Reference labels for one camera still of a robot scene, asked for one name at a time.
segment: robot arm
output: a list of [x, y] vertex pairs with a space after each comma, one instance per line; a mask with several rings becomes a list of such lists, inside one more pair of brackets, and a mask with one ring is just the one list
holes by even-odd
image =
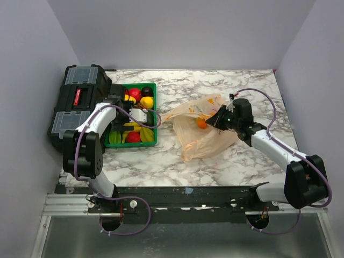
[[285, 182], [263, 183], [254, 187], [256, 197], [260, 201], [290, 203], [296, 209], [301, 209], [328, 197], [325, 182], [299, 157], [306, 158], [327, 179], [323, 160], [317, 155], [307, 156], [297, 150], [290, 153], [286, 149], [291, 147], [275, 137], [273, 141], [267, 128], [254, 122], [252, 107], [247, 99], [238, 98], [229, 106], [223, 105], [206, 122], [220, 130], [235, 130], [240, 140], [260, 150], [286, 172]]
[[133, 109], [130, 101], [124, 101], [125, 88], [114, 85], [108, 98], [98, 103], [89, 118], [74, 131], [63, 135], [63, 169], [74, 175], [79, 181], [85, 181], [90, 189], [107, 198], [117, 197], [117, 189], [105, 176], [103, 169], [103, 150], [101, 137], [112, 121], [129, 122], [123, 116], [122, 109], [138, 122], [147, 121], [146, 114], [140, 109]]

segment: black toolbox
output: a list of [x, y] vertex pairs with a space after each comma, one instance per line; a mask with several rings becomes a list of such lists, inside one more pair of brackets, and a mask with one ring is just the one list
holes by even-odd
[[112, 81], [101, 66], [68, 66], [54, 108], [48, 136], [55, 149], [62, 152], [66, 130], [79, 127], [91, 115], [97, 103], [109, 94]]

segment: toolbox lid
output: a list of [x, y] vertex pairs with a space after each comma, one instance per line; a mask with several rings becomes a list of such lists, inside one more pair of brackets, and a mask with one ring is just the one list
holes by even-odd
[[77, 66], [68, 69], [65, 85], [96, 83], [98, 67], [95, 66]]
[[52, 128], [52, 133], [58, 133], [59, 138], [62, 139], [66, 130], [75, 130], [82, 125], [90, 116], [91, 111], [72, 111], [72, 112], [57, 112]]

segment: yellow fruit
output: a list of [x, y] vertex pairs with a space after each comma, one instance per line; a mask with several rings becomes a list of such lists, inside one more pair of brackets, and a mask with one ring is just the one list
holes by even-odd
[[125, 101], [134, 101], [134, 105], [136, 104], [136, 99], [132, 96], [127, 95], [127, 94], [124, 96], [124, 100]]
[[125, 139], [127, 138], [128, 134], [130, 133], [130, 131], [125, 131], [122, 135], [122, 144], [125, 143]]
[[139, 124], [138, 123], [135, 123], [135, 122], [132, 122], [132, 123], [125, 123], [124, 124], [124, 126], [134, 126], [134, 132], [140, 132], [140, 130], [141, 130], [141, 126], [139, 126]]
[[208, 127], [208, 125], [205, 122], [205, 119], [203, 119], [203, 118], [197, 118], [196, 123], [197, 123], [198, 127], [201, 129], [205, 129]]
[[142, 106], [147, 109], [152, 109], [154, 107], [154, 98], [153, 97], [143, 97], [140, 100]]
[[153, 142], [154, 139], [154, 132], [151, 129], [142, 127], [140, 131], [140, 138], [142, 142]]

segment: red label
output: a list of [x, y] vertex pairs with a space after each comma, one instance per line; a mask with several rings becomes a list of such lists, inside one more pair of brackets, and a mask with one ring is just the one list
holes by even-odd
[[74, 105], [75, 105], [75, 106], [77, 106], [78, 103], [79, 103], [80, 92], [81, 92], [81, 89], [77, 89], [77, 90], [76, 90], [75, 99], [74, 99]]

